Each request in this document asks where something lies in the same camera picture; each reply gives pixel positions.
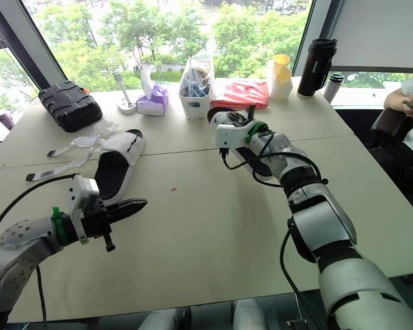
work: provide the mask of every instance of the green ring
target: green ring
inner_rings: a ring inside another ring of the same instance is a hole
[[[260,130],[260,129],[267,129],[268,125],[265,122],[258,122],[254,125],[254,127],[248,132],[248,135],[245,138],[245,142],[249,144],[253,136]]]
[[[62,246],[66,246],[69,245],[70,242],[67,239],[66,231],[64,231],[63,220],[61,219],[61,215],[64,215],[64,213],[59,212],[58,208],[54,208],[54,214],[51,216],[51,219],[54,222],[56,234],[58,235],[60,244]]]

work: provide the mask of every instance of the person's arm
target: person's arm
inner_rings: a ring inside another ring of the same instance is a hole
[[[392,108],[395,111],[404,112],[408,117],[413,118],[413,109],[403,104],[402,101],[407,100],[413,102],[413,94],[405,96],[403,90],[397,89],[390,93],[384,101],[384,108]]]
[[[384,108],[392,108],[393,110],[400,111],[400,112],[411,112],[413,110],[407,107],[402,101],[407,100],[413,102],[413,94],[410,96],[405,96],[402,89],[397,89],[390,93],[384,101]]]

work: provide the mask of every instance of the black cable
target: black cable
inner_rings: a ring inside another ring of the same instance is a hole
[[[236,165],[236,166],[229,166],[229,165],[228,165],[228,162],[226,161],[226,155],[225,155],[225,154],[222,154],[222,160],[223,160],[223,164],[225,165],[225,167],[226,167],[227,169],[229,169],[229,170],[235,170],[235,169],[237,169],[237,168],[239,168],[239,167],[242,167],[243,165],[248,164],[248,162],[242,162],[242,163],[240,163],[240,164],[238,164],[238,165]]]
[[[291,156],[291,157],[298,158],[299,160],[302,160],[302,161],[308,163],[314,169],[315,174],[318,176],[318,179],[323,181],[324,184],[327,184],[327,183],[324,182],[326,179],[321,178],[321,172],[320,172],[318,166],[316,165],[316,163],[314,163],[312,160],[310,160],[306,156],[303,156],[299,153],[288,153],[286,151],[284,151],[284,152],[281,151],[281,152],[278,152],[278,153],[269,153],[268,155],[263,155],[263,156],[260,157],[260,159],[267,158],[267,157],[272,157],[272,156]]]
[[[286,243],[288,242],[290,236],[290,232],[288,231],[286,233],[286,236],[283,239],[282,242],[282,247],[280,248],[280,267],[282,268],[284,277],[286,277],[286,280],[288,280],[289,285],[292,287],[292,290],[294,290],[295,294],[297,295],[298,299],[300,300],[301,304],[304,306],[304,309],[308,312],[310,318],[312,321],[315,323],[318,329],[324,329],[321,325],[321,323],[318,321],[317,317],[314,315],[314,313],[311,311],[308,302],[304,298],[303,294],[298,290],[297,286],[295,285],[294,281],[290,277],[288,271],[286,270],[286,266],[284,265],[284,250],[286,247]]]
[[[273,132],[273,131],[271,131],[271,130],[268,130],[268,132],[271,132],[271,135],[269,136],[269,138],[268,138],[268,140],[266,141],[266,143],[263,145],[263,148],[262,148],[262,150],[260,151],[259,155],[258,155],[257,157],[253,157],[253,158],[250,159],[250,160],[256,160],[256,163],[255,163],[255,165],[254,165],[254,167],[253,167],[253,173],[252,173],[252,174],[253,174],[253,179],[254,179],[255,181],[257,181],[258,183],[263,184],[263,185],[265,185],[265,186],[270,186],[270,187],[275,187],[275,188],[283,188],[283,186],[282,186],[281,184],[270,184],[269,182],[264,182],[264,181],[260,180],[260,179],[257,177],[257,173],[255,172],[255,168],[256,168],[256,166],[261,162],[261,159],[263,159],[263,158],[272,157],[272,156],[291,156],[291,157],[295,157],[295,158],[297,158],[297,159],[299,159],[299,160],[302,160],[302,161],[306,162],[307,164],[309,164],[309,165],[314,169],[315,174],[318,176],[319,180],[322,181],[324,184],[327,184],[327,183],[328,183],[327,179],[322,179],[322,178],[321,178],[321,172],[320,172],[318,166],[316,165],[316,163],[314,163],[312,160],[310,160],[310,159],[307,158],[306,156],[303,156],[303,155],[301,155],[301,154],[299,154],[299,153],[289,153],[289,152],[269,153],[269,154],[267,154],[267,155],[263,155],[264,151],[268,148],[268,145],[269,145],[269,144],[271,143],[271,141],[273,140],[274,134],[275,134],[275,132]],[[242,162],[242,163],[240,163],[240,164],[238,164],[238,165],[236,165],[236,166],[229,166],[229,165],[228,165],[228,162],[226,161],[226,156],[228,155],[228,149],[225,149],[225,150],[226,150],[226,151],[221,151],[220,154],[222,155],[223,163],[224,163],[224,165],[225,165],[225,167],[226,167],[227,169],[229,169],[229,170],[235,170],[235,169],[237,169],[237,168],[239,168],[239,167],[242,167],[242,166],[248,164],[249,160],[248,160],[248,161],[245,161],[245,162]]]
[[[39,294],[40,294],[40,303],[41,303],[41,313],[43,314],[43,330],[47,330],[47,314],[46,314],[46,303],[44,301],[44,293],[43,293],[43,283],[41,282],[41,270],[40,267],[37,266],[36,270],[36,279],[39,284]]]
[[[37,188],[40,188],[46,184],[49,184],[51,182],[59,181],[59,180],[64,180],[64,179],[73,179],[76,173],[74,174],[69,174],[69,175],[63,175],[61,177],[53,177],[51,179],[48,179],[46,181],[40,182],[39,184],[36,184],[35,186],[30,187],[23,193],[21,193],[16,199],[14,199],[11,204],[8,205],[8,207],[0,214],[0,223],[3,221],[4,217],[9,213],[9,211],[19,202],[24,198],[27,194],[29,194],[31,191],[34,191]],[[38,279],[38,285],[39,285],[39,293],[40,293],[40,302],[41,302],[41,313],[43,314],[43,329],[47,330],[47,316],[46,316],[46,303],[44,301],[44,293],[43,293],[43,284],[41,282],[41,271],[40,267],[36,267],[36,277]]]
[[[19,195],[16,199],[12,201],[11,204],[0,214],[0,223],[2,222],[3,218],[7,215],[7,213],[17,204],[19,201],[22,200],[23,197],[25,197],[27,194],[29,194],[31,191],[40,188],[41,186],[44,186],[45,184],[49,184],[51,182],[59,181],[59,180],[64,180],[64,179],[73,179],[76,173],[74,174],[69,174],[69,175],[63,175],[61,177],[53,177],[51,179],[48,179],[46,181],[40,182],[39,184],[36,184],[35,186],[30,187],[27,189],[25,192],[23,192],[21,195]]]
[[[263,184],[263,185],[265,185],[265,186],[270,186],[270,187],[274,187],[274,188],[282,188],[282,185],[281,185],[281,184],[270,184],[269,182],[264,182],[264,181],[260,180],[260,179],[257,177],[257,173],[255,172],[255,169],[256,169],[257,165],[259,165],[259,164],[261,163],[260,160],[261,160],[261,158],[262,158],[262,155],[263,155],[264,151],[268,148],[268,145],[271,143],[271,141],[273,140],[274,135],[275,135],[275,132],[274,132],[274,131],[268,130],[268,132],[271,132],[271,134],[269,135],[268,140],[266,141],[266,143],[264,144],[263,148],[262,148],[261,151],[259,152],[259,154],[258,154],[258,156],[257,156],[257,159],[256,159],[256,163],[255,163],[255,165],[254,165],[254,167],[253,167],[253,179],[254,179],[255,181],[257,181],[259,184]]]

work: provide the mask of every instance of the black chair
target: black chair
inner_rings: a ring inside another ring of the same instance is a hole
[[[378,146],[383,139],[402,141],[412,128],[413,119],[407,117],[403,112],[387,108],[381,112],[372,125],[370,146]]]

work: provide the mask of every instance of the clear plastic bag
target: clear plastic bag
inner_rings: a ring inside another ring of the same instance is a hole
[[[209,95],[213,82],[211,63],[211,54],[206,50],[198,52],[187,61],[180,81],[180,96],[202,98]]]
[[[252,78],[218,78],[211,94],[213,107],[266,108],[269,104],[268,85],[265,80]]]

